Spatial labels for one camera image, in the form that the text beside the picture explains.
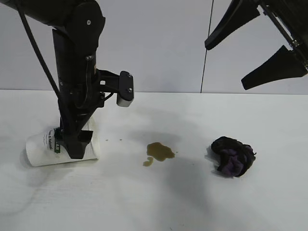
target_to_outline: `liquid puddle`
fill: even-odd
[[[164,146],[159,142],[149,144],[147,147],[147,154],[150,157],[148,157],[148,161],[143,163],[143,166],[146,167],[151,166],[154,159],[163,162],[166,159],[172,159],[175,157],[175,154],[172,152],[171,148]]]

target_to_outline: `crumpled cloth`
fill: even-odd
[[[220,156],[217,170],[226,177],[242,176],[256,159],[250,145],[224,136],[215,140],[211,149]]]

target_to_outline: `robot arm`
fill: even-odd
[[[213,49],[235,30],[259,17],[258,6],[293,50],[289,51],[282,46],[262,66],[245,76],[242,84],[246,90],[276,80],[303,77],[308,73],[306,0],[232,0],[222,20],[205,41],[205,47],[208,50]]]
[[[94,111],[104,107],[114,93],[119,106],[129,106],[134,99],[130,73],[122,71],[116,75],[96,69],[96,50],[105,25],[98,3],[94,0],[0,0],[0,3],[18,10],[22,19],[26,14],[54,27],[59,90],[54,88],[53,79],[49,80],[58,96],[61,115],[55,140],[72,159],[82,159],[93,133],[82,128]]]

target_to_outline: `gray wall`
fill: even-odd
[[[210,30],[220,22],[231,0],[214,0]],[[241,79],[268,60],[282,45],[290,49],[270,19],[261,14],[207,52],[203,92],[308,94],[308,78],[275,81],[245,91]]]
[[[99,0],[97,67],[130,71],[137,91],[200,92],[212,0]],[[29,20],[56,77],[51,28]],[[17,12],[0,5],[0,89],[50,89]]]
[[[209,51],[212,0],[99,0],[106,26],[98,68],[130,71],[136,91],[308,94],[308,78],[282,80],[244,91],[241,79],[283,44],[264,15]],[[231,0],[214,0],[210,31]],[[29,19],[42,54],[56,78],[51,28]],[[49,90],[17,12],[0,5],[0,89]]]

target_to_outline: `paper cup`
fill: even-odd
[[[82,160],[98,159],[100,144],[95,122],[92,117],[84,126],[83,130],[93,131],[93,136],[91,142],[86,147]],[[56,144],[54,129],[28,138],[26,141],[26,153],[30,164],[34,167],[81,161],[71,159],[66,149]]]

